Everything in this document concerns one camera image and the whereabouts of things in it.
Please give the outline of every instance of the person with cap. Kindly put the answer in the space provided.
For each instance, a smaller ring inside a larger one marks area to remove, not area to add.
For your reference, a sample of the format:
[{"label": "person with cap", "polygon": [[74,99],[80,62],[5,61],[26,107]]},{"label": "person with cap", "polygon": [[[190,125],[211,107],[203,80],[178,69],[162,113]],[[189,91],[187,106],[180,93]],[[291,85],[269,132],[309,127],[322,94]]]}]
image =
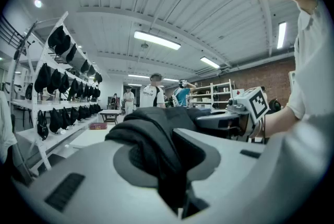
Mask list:
[{"label": "person with cap", "polygon": [[140,95],[140,107],[161,107],[166,108],[163,91],[159,87],[161,84],[162,76],[160,74],[153,74],[150,77],[151,84],[147,85]]},{"label": "person with cap", "polygon": [[135,95],[131,92],[132,87],[128,86],[126,92],[123,95],[123,100],[125,101],[125,114],[131,114],[134,107]]},{"label": "person with cap", "polygon": [[[333,108],[334,101],[330,96],[329,100],[322,97],[321,101],[318,101],[317,93],[310,89],[311,80],[312,82],[320,80],[319,75],[317,76],[314,72],[315,69],[324,71],[321,78],[332,78],[333,76],[330,59],[333,58],[334,40],[330,13],[322,0],[293,1],[296,2],[300,10],[297,22],[298,35],[294,44],[296,78],[299,75],[300,80],[299,82],[295,81],[287,106],[281,111],[265,116],[265,131],[258,132],[258,136],[263,136],[264,132],[266,137],[278,132],[285,132],[298,121],[305,120],[310,115],[328,113]],[[332,80],[322,80],[321,82],[330,84]],[[321,106],[319,103],[317,106],[312,105],[314,100],[322,102]]]},{"label": "person with cap", "polygon": [[196,86],[193,84],[188,83],[186,80],[181,79],[178,82],[179,87],[174,90],[174,95],[179,103],[180,106],[187,106],[187,95],[189,93],[194,92]]}]

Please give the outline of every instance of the brick wall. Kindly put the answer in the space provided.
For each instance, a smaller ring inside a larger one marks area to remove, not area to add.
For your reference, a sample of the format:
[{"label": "brick wall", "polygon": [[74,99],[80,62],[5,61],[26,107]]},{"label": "brick wall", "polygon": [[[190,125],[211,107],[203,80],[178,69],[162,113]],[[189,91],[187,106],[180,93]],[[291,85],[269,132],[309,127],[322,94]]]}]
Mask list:
[{"label": "brick wall", "polygon": [[[198,81],[202,86],[227,82],[229,78],[235,81],[236,88],[245,90],[252,87],[264,86],[268,96],[268,101],[278,99],[281,105],[285,106],[291,93],[288,72],[295,70],[294,58],[287,58],[277,62],[268,63],[226,75],[211,77]],[[175,88],[166,89],[165,94],[170,97]]]}]

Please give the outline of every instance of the white wall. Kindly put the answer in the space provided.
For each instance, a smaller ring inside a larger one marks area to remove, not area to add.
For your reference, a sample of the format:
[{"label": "white wall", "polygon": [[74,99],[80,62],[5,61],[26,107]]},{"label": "white wall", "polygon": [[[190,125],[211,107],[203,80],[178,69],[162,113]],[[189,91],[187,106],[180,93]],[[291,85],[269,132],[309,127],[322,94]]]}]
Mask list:
[{"label": "white wall", "polygon": [[103,81],[100,83],[99,90],[101,91],[99,97],[99,105],[102,109],[106,109],[108,97],[112,97],[115,93],[122,99],[123,97],[123,79],[117,77],[103,76]]}]

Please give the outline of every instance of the shelving rack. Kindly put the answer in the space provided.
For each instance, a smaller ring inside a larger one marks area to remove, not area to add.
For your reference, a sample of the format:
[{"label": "shelving rack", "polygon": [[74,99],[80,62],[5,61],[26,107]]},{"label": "shelving rack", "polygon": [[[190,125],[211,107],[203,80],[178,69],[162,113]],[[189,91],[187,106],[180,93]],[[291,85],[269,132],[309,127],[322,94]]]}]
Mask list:
[{"label": "shelving rack", "polygon": [[[54,26],[54,28],[52,29],[51,33],[49,34],[49,36],[56,30],[57,27],[63,25],[63,30],[65,32],[65,34],[70,36],[71,39],[71,47],[72,45],[75,43],[73,37],[70,35],[70,33],[68,32],[67,28],[64,25],[64,20],[66,19],[66,17],[68,16],[68,12],[65,12],[63,14],[63,16],[58,20],[58,22],[56,23],[56,25]],[[37,66],[35,68],[35,71],[32,68],[31,65],[31,61],[29,58],[29,49],[28,49],[28,43],[27,43],[27,37],[29,37],[29,35],[32,34],[33,29],[35,28],[35,26],[38,23],[34,23],[34,25],[30,28],[30,30],[27,33],[27,36],[23,39],[23,42],[21,44],[21,48],[20,53],[19,53],[19,57],[22,53],[22,51],[26,48],[28,54],[28,61],[29,61],[29,66],[31,71],[31,75],[32,75],[32,80],[31,82],[34,83],[36,81],[36,78],[38,76],[39,70],[41,69],[42,65],[44,63],[47,63],[47,65],[52,68],[52,69],[58,69],[58,71],[62,74],[64,74],[66,71],[65,69],[63,69],[61,67],[60,63],[57,63],[54,59],[51,58],[51,54],[55,54],[54,49],[49,48],[49,45],[47,43],[48,39],[46,40],[40,59],[37,63]],[[62,56],[60,56],[59,58],[62,60],[62,63],[67,63],[66,62],[66,55],[67,53],[70,51],[70,49],[65,52],[64,54],[62,54]],[[71,61],[70,65],[76,70],[76,72],[80,75],[75,76],[69,72],[67,72],[66,74],[68,75],[69,81],[72,81],[74,79],[76,79],[79,83],[83,82],[84,84],[87,84],[88,86],[91,86],[92,84],[88,83],[88,76],[81,74],[80,73],[80,68],[82,66],[82,64],[84,63],[85,60],[87,60],[87,57],[83,54],[82,50],[80,48],[77,48],[77,52],[79,54],[75,55],[75,58],[73,59],[73,61]],[[15,70],[17,68],[18,65],[18,61],[19,61],[19,57],[16,59],[15,61],[15,69],[13,72],[13,80],[12,80],[12,85],[14,83],[14,76],[15,76]],[[46,138],[46,140],[42,140],[42,138],[38,135],[37,133],[37,115],[38,115],[38,111],[41,110],[43,112],[45,111],[51,111],[53,110],[53,108],[55,108],[56,110],[62,109],[62,108],[71,108],[71,107],[79,107],[79,106],[89,106],[91,104],[96,104],[97,102],[90,102],[90,101],[38,101],[38,93],[36,93],[35,89],[32,88],[32,99],[30,100],[17,100],[17,99],[13,99],[13,95],[12,95],[13,91],[11,91],[10,94],[10,104],[11,105],[18,105],[24,108],[28,108],[32,111],[32,119],[33,119],[33,128],[22,131],[22,132],[17,132],[16,134],[18,136],[21,136],[22,138],[24,138],[25,140],[27,140],[28,142],[31,143],[31,146],[29,148],[29,151],[25,154],[26,157],[30,156],[30,153],[33,149],[33,147],[36,145],[38,147],[38,150],[41,154],[42,160],[40,162],[38,162],[33,168],[31,168],[30,170],[35,173],[37,171],[37,167],[39,167],[39,165],[44,162],[46,169],[50,170],[51,169],[51,165],[49,163],[48,160],[48,156],[52,153],[49,152],[49,154],[47,155],[46,152],[48,150],[50,150],[51,148],[55,147],[56,145],[58,145],[59,143],[61,143],[63,140],[65,140],[66,138],[68,138],[69,136],[71,136],[73,133],[77,132],[78,130],[87,127],[89,124],[96,122],[98,120],[98,114],[95,114],[94,116],[91,116],[90,118],[86,119],[86,120],[82,120],[82,121],[76,121],[74,126],[69,126],[67,128],[67,130],[64,129],[59,129],[58,130],[58,134],[53,134],[51,131],[49,131],[49,135]]]},{"label": "shelving rack", "polygon": [[[223,87],[225,87],[225,88],[227,87],[229,91],[220,91],[220,92],[214,93],[213,88],[215,88],[215,87],[217,87],[218,89],[223,88]],[[213,109],[213,104],[214,103],[225,103],[225,104],[228,103],[228,101],[214,101],[213,100],[214,95],[224,95],[224,96],[226,96],[226,99],[229,99],[229,98],[233,97],[233,95],[232,95],[232,84],[231,84],[230,79],[229,79],[228,82],[221,83],[221,84],[214,85],[213,83],[210,83],[209,86],[196,88],[196,91],[207,90],[207,89],[210,89],[210,93],[198,94],[198,95],[188,95],[188,97],[190,99],[189,104],[210,104],[211,105],[210,108],[212,110],[214,110]],[[211,101],[208,101],[208,102],[206,102],[206,101],[193,101],[193,102],[191,102],[191,98],[206,98],[206,97],[210,97]]]}]

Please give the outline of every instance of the ceiling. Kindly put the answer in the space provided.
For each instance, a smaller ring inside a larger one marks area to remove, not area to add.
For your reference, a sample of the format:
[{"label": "ceiling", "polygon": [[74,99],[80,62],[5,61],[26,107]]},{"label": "ceiling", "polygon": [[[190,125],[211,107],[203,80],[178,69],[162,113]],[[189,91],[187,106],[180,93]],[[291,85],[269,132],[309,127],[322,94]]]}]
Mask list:
[{"label": "ceiling", "polygon": [[[161,73],[174,79],[195,79],[221,67],[236,67],[293,51],[299,10],[284,0],[20,0],[32,19],[44,21],[69,12],[65,24],[89,58],[110,76],[146,84],[128,74]],[[55,24],[47,21],[36,33],[46,39]],[[287,22],[283,49],[277,50],[278,24]],[[177,51],[134,38],[135,30],[181,44]]]}]

